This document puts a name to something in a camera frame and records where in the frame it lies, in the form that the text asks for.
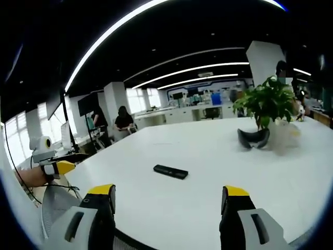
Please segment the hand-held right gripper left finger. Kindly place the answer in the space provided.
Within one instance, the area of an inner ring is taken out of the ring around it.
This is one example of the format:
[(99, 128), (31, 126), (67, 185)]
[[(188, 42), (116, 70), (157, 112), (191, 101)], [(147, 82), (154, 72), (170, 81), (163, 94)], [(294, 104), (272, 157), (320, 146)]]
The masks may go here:
[(90, 189), (84, 198), (50, 184), (44, 193), (44, 249), (113, 248), (115, 185)]

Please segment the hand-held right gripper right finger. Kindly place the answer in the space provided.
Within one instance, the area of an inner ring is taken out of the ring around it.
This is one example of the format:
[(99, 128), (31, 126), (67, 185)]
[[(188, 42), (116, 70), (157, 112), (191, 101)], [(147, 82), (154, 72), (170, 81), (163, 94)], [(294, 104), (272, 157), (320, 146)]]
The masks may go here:
[(292, 249), (273, 217), (256, 208), (247, 191), (230, 185), (222, 190), (219, 231), (221, 249)]

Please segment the person's left hand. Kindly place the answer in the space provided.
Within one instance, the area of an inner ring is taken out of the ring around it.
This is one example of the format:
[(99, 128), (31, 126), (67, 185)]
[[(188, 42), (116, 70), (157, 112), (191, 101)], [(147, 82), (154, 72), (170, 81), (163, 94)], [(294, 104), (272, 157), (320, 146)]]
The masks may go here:
[(14, 174), (21, 185), (26, 185), (28, 188), (40, 187), (48, 183), (47, 176), (41, 166), (27, 170), (14, 171)]

